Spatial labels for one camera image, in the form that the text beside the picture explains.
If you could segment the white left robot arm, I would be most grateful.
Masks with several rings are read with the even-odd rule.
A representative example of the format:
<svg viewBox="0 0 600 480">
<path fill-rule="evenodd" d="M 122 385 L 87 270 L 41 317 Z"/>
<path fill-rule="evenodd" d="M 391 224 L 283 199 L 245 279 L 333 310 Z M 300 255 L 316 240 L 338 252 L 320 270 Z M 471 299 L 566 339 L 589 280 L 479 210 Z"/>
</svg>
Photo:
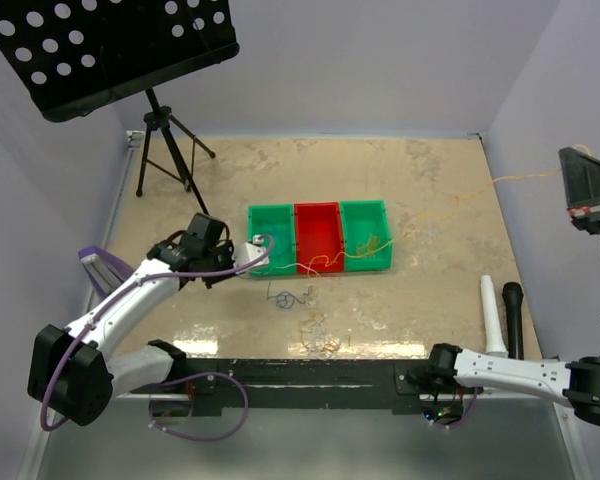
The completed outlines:
<svg viewBox="0 0 600 480">
<path fill-rule="evenodd" d="M 165 392 L 187 380 L 183 351 L 162 340 L 114 359 L 122 340 L 158 305 L 199 278 L 205 286 L 234 276 L 234 246 L 228 225 L 197 213 L 189 226 L 153 245 L 147 257 L 99 305 L 64 328 L 44 327 L 34 340 L 27 385 L 40 401 L 40 426 L 59 428 L 48 414 L 85 426 L 109 401 L 146 385 Z"/>
</svg>

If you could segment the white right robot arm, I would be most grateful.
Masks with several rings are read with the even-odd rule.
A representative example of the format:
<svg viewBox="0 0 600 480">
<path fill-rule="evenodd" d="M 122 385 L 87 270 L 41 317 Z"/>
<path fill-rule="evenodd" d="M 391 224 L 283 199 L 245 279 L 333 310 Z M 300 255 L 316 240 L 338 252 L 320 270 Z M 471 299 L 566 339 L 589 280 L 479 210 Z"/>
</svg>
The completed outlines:
<svg viewBox="0 0 600 480">
<path fill-rule="evenodd" d="M 567 211 L 579 230 L 600 236 L 600 160 L 573 147 L 559 150 Z M 577 418 L 600 427 L 600 355 L 577 361 L 527 361 L 436 344 L 421 377 L 424 387 L 495 387 L 572 408 Z"/>
</svg>

